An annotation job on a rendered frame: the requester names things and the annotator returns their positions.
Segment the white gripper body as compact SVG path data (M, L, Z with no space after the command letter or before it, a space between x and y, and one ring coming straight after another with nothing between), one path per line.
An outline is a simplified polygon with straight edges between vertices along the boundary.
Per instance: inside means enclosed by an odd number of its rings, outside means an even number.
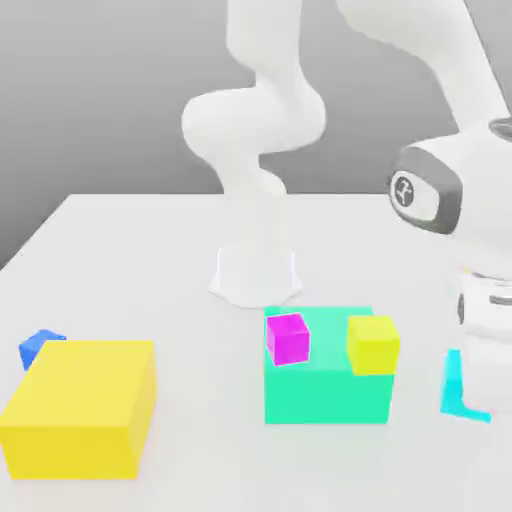
M463 330L463 400L471 409L512 415L512 330Z

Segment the small cyan cube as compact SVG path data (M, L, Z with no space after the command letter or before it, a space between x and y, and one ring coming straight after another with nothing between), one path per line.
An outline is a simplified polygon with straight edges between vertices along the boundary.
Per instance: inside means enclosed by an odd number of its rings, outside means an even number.
M449 349L444 359L440 391L440 412L466 420L489 424L488 412L468 408L463 400L462 358L459 349Z

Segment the small yellow-green cube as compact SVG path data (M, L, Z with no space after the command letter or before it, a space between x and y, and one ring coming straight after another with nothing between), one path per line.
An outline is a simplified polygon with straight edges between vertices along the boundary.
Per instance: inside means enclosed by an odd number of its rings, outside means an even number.
M400 336L390 316L350 316L346 349L356 376L394 375Z

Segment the small magenta cube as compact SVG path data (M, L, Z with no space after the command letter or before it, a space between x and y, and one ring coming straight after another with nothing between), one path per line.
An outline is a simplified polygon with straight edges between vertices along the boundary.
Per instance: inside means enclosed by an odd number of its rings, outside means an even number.
M304 363L310 357L310 330L300 313L269 316L266 346L275 366Z

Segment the small blue cube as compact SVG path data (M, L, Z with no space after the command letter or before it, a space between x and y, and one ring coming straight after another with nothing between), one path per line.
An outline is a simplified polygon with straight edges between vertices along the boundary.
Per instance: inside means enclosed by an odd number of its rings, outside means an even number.
M66 340L65 335L55 333L47 329L41 329L28 339L19 344L19 354L23 366L23 370L27 371L44 343L48 340Z

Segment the large turquoise box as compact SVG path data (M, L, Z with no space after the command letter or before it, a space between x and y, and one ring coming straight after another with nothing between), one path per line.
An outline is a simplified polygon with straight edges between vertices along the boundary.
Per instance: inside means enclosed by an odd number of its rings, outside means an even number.
M264 353L267 424L385 424L394 377L356 376L346 351L348 318L369 306L269 306L264 318L299 313L310 331L307 362L276 366Z

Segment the large yellow box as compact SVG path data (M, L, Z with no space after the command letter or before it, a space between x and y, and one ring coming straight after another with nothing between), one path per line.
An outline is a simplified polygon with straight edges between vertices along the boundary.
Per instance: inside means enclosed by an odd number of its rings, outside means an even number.
M151 341L47 341L0 414L14 480L132 480L157 396Z

